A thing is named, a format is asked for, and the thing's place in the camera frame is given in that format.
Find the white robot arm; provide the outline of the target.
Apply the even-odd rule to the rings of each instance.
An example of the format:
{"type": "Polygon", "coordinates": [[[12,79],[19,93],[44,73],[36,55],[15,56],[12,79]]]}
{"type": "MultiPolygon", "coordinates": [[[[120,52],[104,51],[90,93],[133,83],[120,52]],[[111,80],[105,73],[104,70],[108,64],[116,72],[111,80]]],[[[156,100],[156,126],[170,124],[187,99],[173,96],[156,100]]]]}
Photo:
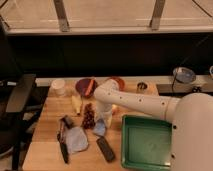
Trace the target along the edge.
{"type": "Polygon", "coordinates": [[[191,93],[182,98],[122,92],[108,80],[94,92],[106,105],[116,104],[172,124],[171,171],[213,171],[213,96],[191,93]]]}

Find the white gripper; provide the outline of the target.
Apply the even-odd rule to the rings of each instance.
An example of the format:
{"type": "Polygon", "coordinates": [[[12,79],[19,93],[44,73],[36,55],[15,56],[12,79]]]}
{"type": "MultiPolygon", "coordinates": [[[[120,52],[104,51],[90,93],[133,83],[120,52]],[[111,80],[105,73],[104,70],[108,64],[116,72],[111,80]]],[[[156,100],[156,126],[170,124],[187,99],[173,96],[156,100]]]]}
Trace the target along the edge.
{"type": "Polygon", "coordinates": [[[97,117],[104,120],[106,128],[110,128],[112,124],[112,105],[101,101],[96,102],[97,117]]]}

